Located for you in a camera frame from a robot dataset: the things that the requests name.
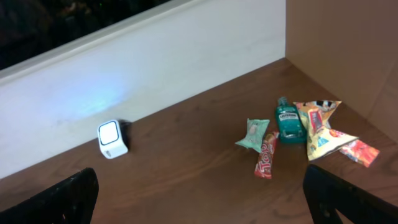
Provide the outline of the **small orange box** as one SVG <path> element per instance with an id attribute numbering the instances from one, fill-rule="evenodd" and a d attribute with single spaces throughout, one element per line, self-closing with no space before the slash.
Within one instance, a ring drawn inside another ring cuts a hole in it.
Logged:
<path id="1" fill-rule="evenodd" d="M 340 152 L 365 167 L 369 167 L 380 153 L 359 139 L 342 146 Z"/>

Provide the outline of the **red chocolate bar wrapper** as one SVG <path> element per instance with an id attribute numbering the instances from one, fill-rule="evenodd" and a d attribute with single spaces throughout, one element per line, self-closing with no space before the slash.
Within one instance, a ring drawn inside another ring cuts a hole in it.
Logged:
<path id="1" fill-rule="evenodd" d="M 263 179 L 272 178 L 272 165 L 278 140 L 279 132 L 277 131 L 273 131 L 264 137 L 261 152 L 259 153 L 257 164 L 254 169 L 254 175 Z"/>

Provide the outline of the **mint green snack packet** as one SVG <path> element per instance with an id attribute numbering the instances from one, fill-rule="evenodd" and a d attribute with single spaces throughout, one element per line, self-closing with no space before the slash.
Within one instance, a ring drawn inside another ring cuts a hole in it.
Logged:
<path id="1" fill-rule="evenodd" d="M 269 123 L 269 119 L 247 119 L 246 135 L 235 144 L 261 152 L 262 141 Z"/>

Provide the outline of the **teal mouthwash bottle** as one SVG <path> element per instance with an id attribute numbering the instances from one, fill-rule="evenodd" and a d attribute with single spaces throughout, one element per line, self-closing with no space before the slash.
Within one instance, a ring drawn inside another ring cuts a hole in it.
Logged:
<path id="1" fill-rule="evenodd" d="M 286 97 L 277 100 L 275 117 L 279 128 L 279 139 L 285 144 L 304 143 L 307 131 L 304 128 L 297 108 Z"/>

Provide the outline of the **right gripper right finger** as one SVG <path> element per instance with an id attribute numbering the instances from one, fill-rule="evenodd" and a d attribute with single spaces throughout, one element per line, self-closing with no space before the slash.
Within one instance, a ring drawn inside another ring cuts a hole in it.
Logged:
<path id="1" fill-rule="evenodd" d="M 341 223 L 341 213 L 353 223 L 397 223 L 397 207 L 310 164 L 303 191 L 314 223 Z"/>

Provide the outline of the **yellow snack bag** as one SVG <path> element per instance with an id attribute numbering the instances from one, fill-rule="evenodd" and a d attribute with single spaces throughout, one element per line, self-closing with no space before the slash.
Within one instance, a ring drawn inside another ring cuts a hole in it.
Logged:
<path id="1" fill-rule="evenodd" d="M 294 102 L 300 120 L 307 130 L 307 156 L 314 161 L 338 151 L 359 137 L 332 129 L 329 119 L 341 101 L 318 100 L 306 103 Z"/>

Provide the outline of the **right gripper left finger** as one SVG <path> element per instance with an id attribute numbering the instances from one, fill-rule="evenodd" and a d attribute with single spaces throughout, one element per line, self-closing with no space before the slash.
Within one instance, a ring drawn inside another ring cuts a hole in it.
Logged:
<path id="1" fill-rule="evenodd" d="M 88 167 L 2 211 L 1 224 L 90 223 L 98 192 L 95 170 Z"/>

